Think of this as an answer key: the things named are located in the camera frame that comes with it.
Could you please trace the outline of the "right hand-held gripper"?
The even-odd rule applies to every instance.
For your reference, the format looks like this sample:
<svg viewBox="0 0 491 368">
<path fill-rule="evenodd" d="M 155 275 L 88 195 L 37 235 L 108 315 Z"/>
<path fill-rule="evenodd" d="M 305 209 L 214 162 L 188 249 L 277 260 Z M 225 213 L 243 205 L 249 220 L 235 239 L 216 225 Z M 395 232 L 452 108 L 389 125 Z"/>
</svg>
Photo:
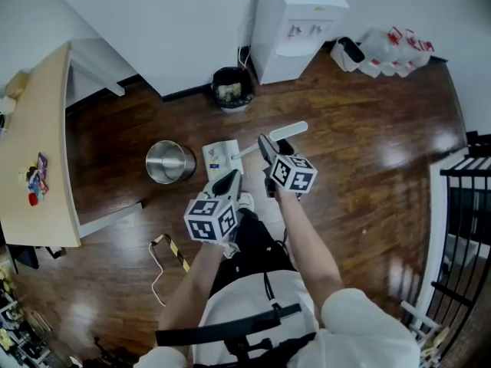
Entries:
<svg viewBox="0 0 491 368">
<path fill-rule="evenodd" d="M 264 170 L 268 197 L 275 196 L 278 186 L 286 192 L 294 192 L 297 196 L 310 192 L 318 171 L 306 158 L 284 156 L 296 154 L 296 148 L 287 139 L 276 142 L 278 152 L 264 134 L 259 135 L 257 143 L 263 159 L 272 163 Z"/>
</svg>

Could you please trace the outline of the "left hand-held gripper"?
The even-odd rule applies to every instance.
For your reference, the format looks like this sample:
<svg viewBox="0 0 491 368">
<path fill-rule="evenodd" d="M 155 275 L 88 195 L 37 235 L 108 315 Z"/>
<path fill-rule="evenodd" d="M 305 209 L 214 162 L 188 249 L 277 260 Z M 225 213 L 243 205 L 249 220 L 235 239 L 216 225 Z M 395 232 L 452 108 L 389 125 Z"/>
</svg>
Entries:
<svg viewBox="0 0 491 368">
<path fill-rule="evenodd" d="M 209 181 L 203 192 L 189 202 L 183 216 L 192 240 L 207 243 L 226 242 L 239 225 L 238 201 L 211 198 L 207 194 L 240 197 L 242 174 L 238 169 Z"/>
</svg>

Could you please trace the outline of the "white long-handled dustpan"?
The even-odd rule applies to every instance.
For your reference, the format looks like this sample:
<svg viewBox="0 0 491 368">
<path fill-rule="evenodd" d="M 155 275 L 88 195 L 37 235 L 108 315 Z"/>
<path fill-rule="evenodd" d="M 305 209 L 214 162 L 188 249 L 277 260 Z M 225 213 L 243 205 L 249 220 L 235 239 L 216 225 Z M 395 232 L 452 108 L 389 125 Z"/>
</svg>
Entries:
<svg viewBox="0 0 491 368">
<path fill-rule="evenodd" d="M 293 123 L 288 126 L 284 126 L 276 130 L 273 130 L 267 135 L 267 137 L 270 139 L 270 141 L 277 142 L 278 140 L 287 139 L 291 136 L 304 133 L 307 130 L 308 130 L 308 123 L 305 121 L 299 121 L 297 123 Z M 221 166 L 220 172 L 210 173 L 206 168 L 206 174 L 209 181 L 215 179 L 216 177 L 222 174 L 229 173 L 234 169 L 238 169 L 241 172 L 241 174 L 244 174 L 242 157 L 256 151 L 259 148 L 258 143 L 254 142 L 251 146 L 243 150 L 240 150 L 238 140 L 226 140 L 226 141 L 220 141 L 211 144 L 219 144 L 221 146 L 222 160 L 220 165 Z"/>
</svg>

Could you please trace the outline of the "silver metal bin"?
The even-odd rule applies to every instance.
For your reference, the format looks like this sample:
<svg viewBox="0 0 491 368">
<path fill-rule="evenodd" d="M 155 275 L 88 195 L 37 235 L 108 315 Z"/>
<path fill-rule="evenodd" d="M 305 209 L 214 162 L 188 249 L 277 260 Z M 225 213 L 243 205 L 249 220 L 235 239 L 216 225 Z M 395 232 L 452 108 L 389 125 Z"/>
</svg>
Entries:
<svg viewBox="0 0 491 368">
<path fill-rule="evenodd" d="M 196 170 L 196 156 L 193 151 L 171 140 L 153 144 L 145 163 L 150 178 L 162 185 L 185 181 Z"/>
</svg>

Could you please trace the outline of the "person's right forearm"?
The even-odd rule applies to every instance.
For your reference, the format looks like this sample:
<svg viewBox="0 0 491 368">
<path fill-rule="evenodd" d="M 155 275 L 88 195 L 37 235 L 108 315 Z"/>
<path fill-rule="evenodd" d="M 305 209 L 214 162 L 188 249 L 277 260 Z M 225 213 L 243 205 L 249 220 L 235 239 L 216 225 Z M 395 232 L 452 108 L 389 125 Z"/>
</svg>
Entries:
<svg viewBox="0 0 491 368">
<path fill-rule="evenodd" d="M 277 188 L 275 198 L 282 214 L 295 259 L 305 287 L 315 306 L 343 288 L 341 274 L 332 253 L 305 214 L 296 194 Z"/>
</svg>

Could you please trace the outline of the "person's left forearm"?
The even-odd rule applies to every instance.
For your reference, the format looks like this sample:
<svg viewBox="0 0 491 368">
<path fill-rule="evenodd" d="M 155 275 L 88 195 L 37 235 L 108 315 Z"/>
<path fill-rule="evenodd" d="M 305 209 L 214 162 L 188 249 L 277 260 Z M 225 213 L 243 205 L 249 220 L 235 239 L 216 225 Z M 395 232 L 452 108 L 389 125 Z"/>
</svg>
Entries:
<svg viewBox="0 0 491 368">
<path fill-rule="evenodd" d="M 223 251 L 221 245 L 202 245 L 189 272 L 166 302 L 158 330 L 182 330 L 199 326 Z"/>
</svg>

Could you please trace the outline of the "person's black trousers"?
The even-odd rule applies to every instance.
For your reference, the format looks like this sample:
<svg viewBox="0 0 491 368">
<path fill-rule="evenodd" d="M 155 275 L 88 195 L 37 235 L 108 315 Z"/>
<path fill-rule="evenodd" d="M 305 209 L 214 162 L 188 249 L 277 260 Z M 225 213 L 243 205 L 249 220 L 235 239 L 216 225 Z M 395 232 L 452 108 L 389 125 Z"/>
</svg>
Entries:
<svg viewBox="0 0 491 368">
<path fill-rule="evenodd" d="M 269 234 L 259 217 L 248 209 L 240 209 L 235 243 L 239 251 L 221 261 L 210 297 L 240 278 L 271 271 L 295 271 L 285 250 Z"/>
</svg>

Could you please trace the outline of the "black-lined waste bin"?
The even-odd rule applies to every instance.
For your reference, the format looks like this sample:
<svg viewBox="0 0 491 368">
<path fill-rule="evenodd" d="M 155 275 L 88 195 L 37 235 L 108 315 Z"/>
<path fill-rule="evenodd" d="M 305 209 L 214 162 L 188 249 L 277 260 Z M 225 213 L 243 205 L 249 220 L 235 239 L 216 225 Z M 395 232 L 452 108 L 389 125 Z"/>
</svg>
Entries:
<svg viewBox="0 0 491 368">
<path fill-rule="evenodd" d="M 216 105 L 225 113 L 245 111 L 255 96 L 255 86 L 244 67 L 223 67 L 212 78 L 211 91 Z"/>
</svg>

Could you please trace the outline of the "yellow black striped tape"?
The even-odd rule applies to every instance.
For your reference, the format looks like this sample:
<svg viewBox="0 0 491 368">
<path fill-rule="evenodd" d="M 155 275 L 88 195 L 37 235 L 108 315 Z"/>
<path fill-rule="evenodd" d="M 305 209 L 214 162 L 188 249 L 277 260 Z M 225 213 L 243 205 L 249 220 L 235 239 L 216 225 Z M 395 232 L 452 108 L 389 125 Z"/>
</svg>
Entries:
<svg viewBox="0 0 491 368">
<path fill-rule="evenodd" d="M 153 260 L 157 263 L 157 266 L 160 269 L 160 273 L 162 274 L 164 272 L 164 266 L 162 265 L 161 261 L 157 257 L 157 254 L 155 252 L 155 247 L 159 243 L 161 243 L 162 241 L 165 241 L 169 245 L 171 252 L 177 258 L 177 260 L 179 261 L 179 263 L 183 267 L 183 270 L 186 273 L 188 273 L 190 270 L 189 263 L 184 258 L 184 256 L 181 254 L 181 251 L 178 249 L 176 243 L 173 241 L 173 239 L 168 234 L 159 235 L 157 238 L 152 240 L 149 244 L 149 253 L 152 256 Z"/>
</svg>

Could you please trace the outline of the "person's white shirt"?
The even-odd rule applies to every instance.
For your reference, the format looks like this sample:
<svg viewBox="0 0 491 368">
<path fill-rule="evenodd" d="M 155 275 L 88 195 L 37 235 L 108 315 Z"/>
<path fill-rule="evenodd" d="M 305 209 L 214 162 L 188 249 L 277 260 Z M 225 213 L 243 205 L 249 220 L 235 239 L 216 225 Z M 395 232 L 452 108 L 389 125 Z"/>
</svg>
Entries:
<svg viewBox="0 0 491 368">
<path fill-rule="evenodd" d="M 289 339 L 315 333 L 286 364 L 288 368 L 418 368 L 420 348 L 410 331 L 384 313 L 364 292 L 345 288 L 323 303 L 319 319 L 298 272 L 268 273 L 278 302 L 285 307 L 300 303 L 302 311 L 271 330 L 247 336 L 250 343 L 269 338 L 274 347 Z M 268 311 L 263 275 L 240 278 L 216 292 L 207 302 L 200 326 L 222 324 Z M 236 358 L 220 342 L 193 346 L 195 363 L 211 366 Z M 184 368 L 186 358 L 171 347 L 156 347 L 134 368 Z"/>
</svg>

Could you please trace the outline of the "small white bin black lid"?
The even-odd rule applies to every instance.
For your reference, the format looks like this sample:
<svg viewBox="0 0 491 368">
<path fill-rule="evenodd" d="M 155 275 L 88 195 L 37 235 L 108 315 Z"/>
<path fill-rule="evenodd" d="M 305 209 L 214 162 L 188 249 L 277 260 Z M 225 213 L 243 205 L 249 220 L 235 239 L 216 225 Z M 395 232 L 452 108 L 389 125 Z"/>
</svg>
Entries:
<svg viewBox="0 0 491 368">
<path fill-rule="evenodd" d="M 330 55 L 344 72 L 355 71 L 365 60 L 364 52 L 348 37 L 338 38 L 334 42 Z"/>
</svg>

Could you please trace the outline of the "white water dispenser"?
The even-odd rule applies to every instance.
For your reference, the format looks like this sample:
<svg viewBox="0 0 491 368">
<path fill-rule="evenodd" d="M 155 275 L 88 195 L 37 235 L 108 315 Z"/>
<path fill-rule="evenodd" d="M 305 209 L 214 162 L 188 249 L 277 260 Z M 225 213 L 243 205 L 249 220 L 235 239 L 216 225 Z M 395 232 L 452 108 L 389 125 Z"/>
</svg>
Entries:
<svg viewBox="0 0 491 368">
<path fill-rule="evenodd" d="M 346 0 L 258 0 L 250 51 L 259 83 L 299 78 L 348 10 Z"/>
</svg>

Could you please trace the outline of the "black chest-mounted rig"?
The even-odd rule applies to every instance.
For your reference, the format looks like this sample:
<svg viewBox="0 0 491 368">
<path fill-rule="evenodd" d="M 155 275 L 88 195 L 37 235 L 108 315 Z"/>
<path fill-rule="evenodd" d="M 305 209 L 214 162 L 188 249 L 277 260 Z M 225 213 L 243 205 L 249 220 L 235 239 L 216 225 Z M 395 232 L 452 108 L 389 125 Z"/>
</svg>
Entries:
<svg viewBox="0 0 491 368">
<path fill-rule="evenodd" d="M 222 341 L 236 361 L 215 365 L 196 363 L 193 368 L 286 368 L 288 361 L 315 338 L 315 333 L 288 339 L 274 346 L 269 338 L 251 345 L 247 336 L 270 330 L 281 324 L 281 319 L 302 311 L 300 304 L 276 306 L 269 311 L 223 324 L 182 330 L 155 332 L 160 347 L 182 347 Z"/>
</svg>

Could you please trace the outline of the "cluster of clear water jugs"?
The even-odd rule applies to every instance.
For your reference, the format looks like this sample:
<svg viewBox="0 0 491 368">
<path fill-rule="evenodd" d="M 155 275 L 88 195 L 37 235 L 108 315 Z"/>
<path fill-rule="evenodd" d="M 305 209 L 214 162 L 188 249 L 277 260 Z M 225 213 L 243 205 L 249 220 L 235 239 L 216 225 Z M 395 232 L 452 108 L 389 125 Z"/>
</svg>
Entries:
<svg viewBox="0 0 491 368">
<path fill-rule="evenodd" d="M 358 69 L 372 78 L 380 74 L 407 77 L 425 66 L 434 53 L 430 41 L 417 38 L 410 29 L 401 31 L 396 27 L 389 31 L 372 28 L 361 37 L 359 47 L 365 59 Z"/>
</svg>

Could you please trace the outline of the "pile of colourful snack packets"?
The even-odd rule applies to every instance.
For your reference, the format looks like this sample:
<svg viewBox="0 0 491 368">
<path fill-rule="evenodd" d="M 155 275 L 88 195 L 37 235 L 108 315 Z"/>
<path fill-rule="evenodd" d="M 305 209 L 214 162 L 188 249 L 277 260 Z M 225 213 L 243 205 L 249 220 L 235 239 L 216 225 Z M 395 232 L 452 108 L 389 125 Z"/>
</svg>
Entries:
<svg viewBox="0 0 491 368">
<path fill-rule="evenodd" d="M 48 160 L 42 153 L 39 153 L 35 163 L 18 170 L 17 179 L 18 183 L 27 189 L 28 193 L 34 193 L 38 199 L 42 200 L 49 191 L 46 183 L 47 174 Z"/>
</svg>

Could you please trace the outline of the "light wooden table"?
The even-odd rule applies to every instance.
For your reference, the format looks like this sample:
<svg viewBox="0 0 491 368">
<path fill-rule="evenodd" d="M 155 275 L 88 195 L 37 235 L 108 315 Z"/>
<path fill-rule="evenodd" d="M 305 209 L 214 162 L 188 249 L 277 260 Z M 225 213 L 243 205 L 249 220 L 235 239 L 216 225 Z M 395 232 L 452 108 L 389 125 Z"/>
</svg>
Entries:
<svg viewBox="0 0 491 368">
<path fill-rule="evenodd" d="M 143 208 L 138 202 L 80 223 L 66 151 L 65 104 L 70 67 L 93 76 L 116 95 L 124 95 L 124 89 L 108 80 L 96 65 L 73 53 L 68 42 L 31 70 L 7 133 L 0 139 L 0 224 L 9 244 L 78 247 L 83 237 Z M 38 154 L 48 160 L 49 190 L 39 204 L 30 205 L 27 189 L 19 183 L 18 175 L 21 168 L 36 161 Z"/>
</svg>

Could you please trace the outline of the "black stair railing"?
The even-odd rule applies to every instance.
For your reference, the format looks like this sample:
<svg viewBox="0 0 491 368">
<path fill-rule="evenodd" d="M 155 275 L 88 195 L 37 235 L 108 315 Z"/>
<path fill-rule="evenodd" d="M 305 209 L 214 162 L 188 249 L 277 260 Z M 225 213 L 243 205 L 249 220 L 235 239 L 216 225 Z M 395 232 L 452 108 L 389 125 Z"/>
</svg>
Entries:
<svg viewBox="0 0 491 368">
<path fill-rule="evenodd" d="M 433 171 L 430 245 L 419 304 L 448 330 L 442 360 L 477 306 L 491 271 L 491 134 L 467 135 L 467 146 Z"/>
</svg>

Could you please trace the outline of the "black equipment bag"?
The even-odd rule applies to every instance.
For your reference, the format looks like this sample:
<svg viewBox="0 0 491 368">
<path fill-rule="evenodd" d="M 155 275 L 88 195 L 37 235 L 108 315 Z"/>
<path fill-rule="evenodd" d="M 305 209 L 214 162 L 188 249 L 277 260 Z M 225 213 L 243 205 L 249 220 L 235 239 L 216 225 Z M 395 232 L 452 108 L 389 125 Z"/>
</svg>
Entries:
<svg viewBox="0 0 491 368">
<path fill-rule="evenodd" d="M 75 356 L 70 356 L 69 368 L 132 368 L 121 359 L 121 353 L 111 354 L 100 345 L 100 338 L 94 337 L 94 344 L 101 355 L 94 359 L 80 361 Z"/>
</svg>

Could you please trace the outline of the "black office chair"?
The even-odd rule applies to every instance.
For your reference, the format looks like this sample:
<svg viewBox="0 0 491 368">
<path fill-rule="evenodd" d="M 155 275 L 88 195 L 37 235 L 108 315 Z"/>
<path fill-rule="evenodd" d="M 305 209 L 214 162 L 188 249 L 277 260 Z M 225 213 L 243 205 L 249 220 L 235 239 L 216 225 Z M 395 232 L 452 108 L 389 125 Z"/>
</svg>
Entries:
<svg viewBox="0 0 491 368">
<path fill-rule="evenodd" d="M 6 254 L 6 258 L 12 267 L 14 274 L 18 274 L 18 265 L 32 269 L 39 269 L 37 247 L 25 245 L 0 245 L 0 254 Z"/>
</svg>

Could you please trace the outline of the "white metal rack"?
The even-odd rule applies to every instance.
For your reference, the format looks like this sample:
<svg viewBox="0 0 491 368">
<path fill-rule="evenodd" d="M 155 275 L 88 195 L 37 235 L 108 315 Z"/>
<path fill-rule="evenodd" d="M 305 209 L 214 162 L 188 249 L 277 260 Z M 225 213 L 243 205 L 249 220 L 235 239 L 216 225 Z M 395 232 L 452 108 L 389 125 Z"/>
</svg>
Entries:
<svg viewBox="0 0 491 368">
<path fill-rule="evenodd" d="M 429 340 L 441 330 L 442 327 L 440 324 L 419 312 L 418 309 L 408 302 L 401 301 L 400 306 L 412 317 L 409 329 L 414 333 L 419 343 Z"/>
</svg>

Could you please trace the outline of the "tan cardboard box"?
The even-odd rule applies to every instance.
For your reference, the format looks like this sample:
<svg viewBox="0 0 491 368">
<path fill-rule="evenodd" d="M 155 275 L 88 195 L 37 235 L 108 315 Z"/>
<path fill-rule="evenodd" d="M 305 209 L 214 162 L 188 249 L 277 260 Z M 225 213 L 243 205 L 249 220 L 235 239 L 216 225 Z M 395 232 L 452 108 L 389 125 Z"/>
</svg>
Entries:
<svg viewBox="0 0 491 368">
<path fill-rule="evenodd" d="M 29 73 L 19 71 L 6 85 L 5 96 L 17 100 L 25 91 L 29 80 Z"/>
</svg>

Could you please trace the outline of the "cluttered storage shelf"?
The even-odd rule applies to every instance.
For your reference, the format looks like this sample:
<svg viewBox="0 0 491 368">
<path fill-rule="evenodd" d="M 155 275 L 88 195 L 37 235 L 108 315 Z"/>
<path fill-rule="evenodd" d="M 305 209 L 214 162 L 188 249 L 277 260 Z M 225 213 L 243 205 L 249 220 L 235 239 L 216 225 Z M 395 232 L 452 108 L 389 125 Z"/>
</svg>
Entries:
<svg viewBox="0 0 491 368">
<path fill-rule="evenodd" d="M 15 368 L 51 368 L 51 351 L 28 321 L 8 274 L 0 267 L 0 358 Z"/>
</svg>

